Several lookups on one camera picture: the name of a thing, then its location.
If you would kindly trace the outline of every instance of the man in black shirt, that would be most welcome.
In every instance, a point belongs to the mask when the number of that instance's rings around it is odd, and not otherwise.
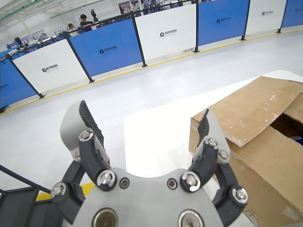
[[[88,31],[91,31],[92,30],[92,27],[91,25],[93,25],[94,23],[93,22],[87,22],[86,19],[87,19],[87,16],[85,14],[81,14],[80,15],[80,18],[81,18],[81,23],[80,23],[80,26],[83,27],[83,31],[84,32],[88,32]]]

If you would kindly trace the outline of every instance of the epoxy floor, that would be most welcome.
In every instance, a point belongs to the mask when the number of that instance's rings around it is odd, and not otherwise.
[[[128,115],[274,70],[303,76],[302,46],[302,31],[247,41],[142,69],[5,113],[0,116],[0,164],[52,188],[72,162],[60,138],[61,120],[69,105],[85,100],[103,131],[111,165],[125,169],[123,121]],[[88,177],[82,180],[89,182]],[[1,189],[25,186],[0,172]]]

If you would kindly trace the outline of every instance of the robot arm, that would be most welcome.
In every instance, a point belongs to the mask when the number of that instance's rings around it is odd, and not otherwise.
[[[84,101],[67,110],[60,132],[74,161],[51,197],[74,227],[225,227],[247,204],[248,195],[228,164],[229,147],[211,110],[198,127],[192,165],[157,178],[111,168],[102,133]],[[79,186],[85,172],[96,185],[86,198]],[[203,185],[213,174],[220,189],[211,201]]]

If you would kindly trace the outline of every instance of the blue panel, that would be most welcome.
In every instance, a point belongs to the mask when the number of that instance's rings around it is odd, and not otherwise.
[[[303,0],[288,0],[282,27],[303,25]]]
[[[9,61],[0,65],[0,108],[36,95]]]
[[[249,0],[199,4],[199,46],[244,34]]]
[[[71,37],[90,76],[142,61],[132,20],[126,20]]]

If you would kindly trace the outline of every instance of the white table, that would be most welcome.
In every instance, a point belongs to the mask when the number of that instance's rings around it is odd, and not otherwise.
[[[303,82],[303,77],[285,70],[263,76]],[[127,117],[123,124],[126,171],[148,178],[159,177],[179,168],[188,169],[192,161],[188,151],[190,118],[256,78]],[[213,178],[204,185],[211,199],[218,188]],[[254,227],[254,224],[242,213],[230,226]]]

